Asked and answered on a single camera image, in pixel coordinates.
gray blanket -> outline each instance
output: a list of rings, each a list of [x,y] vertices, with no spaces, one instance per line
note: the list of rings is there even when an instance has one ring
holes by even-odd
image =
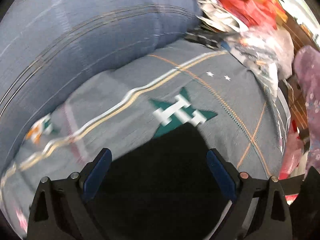
[[[239,171],[266,179],[279,172],[288,128],[279,98],[274,104],[250,70],[227,51],[184,40],[95,75],[51,119],[55,131],[25,140],[2,178],[13,225],[16,210],[28,217],[41,177],[81,171],[103,147],[117,159],[190,122]]]
[[[32,124],[97,73],[176,41],[197,0],[15,0],[0,22],[0,173]]]

metal screw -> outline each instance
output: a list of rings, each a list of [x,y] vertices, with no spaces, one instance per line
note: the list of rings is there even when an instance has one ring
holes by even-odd
[[[48,177],[42,177],[41,180],[40,180],[42,183],[45,183],[48,181]]]
[[[243,178],[243,179],[247,179],[247,178],[249,178],[249,174],[246,173],[246,172],[241,172],[240,173],[240,177]]]
[[[271,177],[271,180],[272,180],[273,182],[278,182],[278,181],[279,181],[279,179],[278,179],[276,176],[272,176],[272,177]]]
[[[78,178],[79,177],[79,173],[78,172],[73,172],[73,173],[71,173],[71,175],[70,175],[70,178],[72,178],[72,179],[76,179],[76,178]]]

